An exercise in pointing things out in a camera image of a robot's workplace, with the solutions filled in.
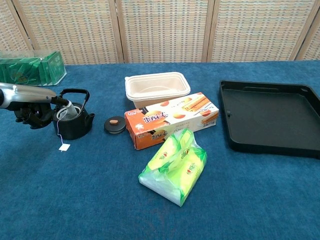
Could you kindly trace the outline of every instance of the blue tablecloth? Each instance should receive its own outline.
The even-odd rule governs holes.
[[[139,184],[160,145],[135,150],[104,122],[134,109],[126,76],[181,72],[219,107],[220,80],[306,84],[320,61],[70,65],[56,93],[85,88],[92,130],[60,152],[54,126],[31,130],[0,109],[0,239],[320,239],[320,161],[235,152],[222,118],[197,131],[207,164],[182,208]],[[71,94],[83,102],[81,94]]]

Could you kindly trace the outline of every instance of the black plastic tray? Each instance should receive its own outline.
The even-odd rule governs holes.
[[[221,81],[229,145],[320,159],[320,99],[306,85]]]

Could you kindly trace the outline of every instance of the tea bag tag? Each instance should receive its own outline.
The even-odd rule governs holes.
[[[67,151],[68,148],[70,147],[70,144],[66,144],[66,143],[63,143],[61,145],[61,147],[59,148],[59,150],[62,152],[62,151]]]

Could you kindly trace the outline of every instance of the plastic wrapped snack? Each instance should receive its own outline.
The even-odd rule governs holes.
[[[197,145],[194,133],[183,129],[163,143],[139,175],[139,182],[181,207],[206,162],[207,153]]]

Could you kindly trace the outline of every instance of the green packaging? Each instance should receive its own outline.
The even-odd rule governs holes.
[[[182,206],[207,162],[194,133],[180,130],[163,143],[138,176],[142,185]]]
[[[59,84],[65,75],[59,51],[0,51],[0,82],[52,86]]]

